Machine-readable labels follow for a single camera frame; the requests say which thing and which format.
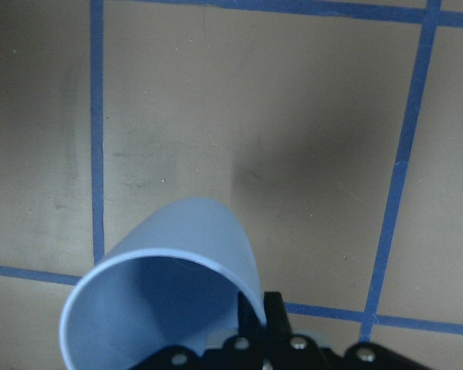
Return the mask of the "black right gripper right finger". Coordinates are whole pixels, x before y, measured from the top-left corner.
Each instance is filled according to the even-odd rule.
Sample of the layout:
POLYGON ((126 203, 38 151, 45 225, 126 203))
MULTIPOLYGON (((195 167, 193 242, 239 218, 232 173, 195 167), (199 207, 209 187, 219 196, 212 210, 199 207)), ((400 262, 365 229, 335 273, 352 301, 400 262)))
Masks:
POLYGON ((372 342, 350 346, 343 355, 313 337, 293 331, 282 295, 264 293, 265 357, 274 369, 426 369, 425 365, 372 342))

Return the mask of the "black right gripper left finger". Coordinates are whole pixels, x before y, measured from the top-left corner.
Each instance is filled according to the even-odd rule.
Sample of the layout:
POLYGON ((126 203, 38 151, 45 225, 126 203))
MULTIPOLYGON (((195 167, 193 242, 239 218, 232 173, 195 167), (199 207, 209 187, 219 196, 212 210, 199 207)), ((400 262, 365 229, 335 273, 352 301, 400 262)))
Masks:
POLYGON ((156 351, 139 369, 262 369, 265 363, 264 329, 252 305, 238 294, 238 331, 199 355, 182 345, 156 351))

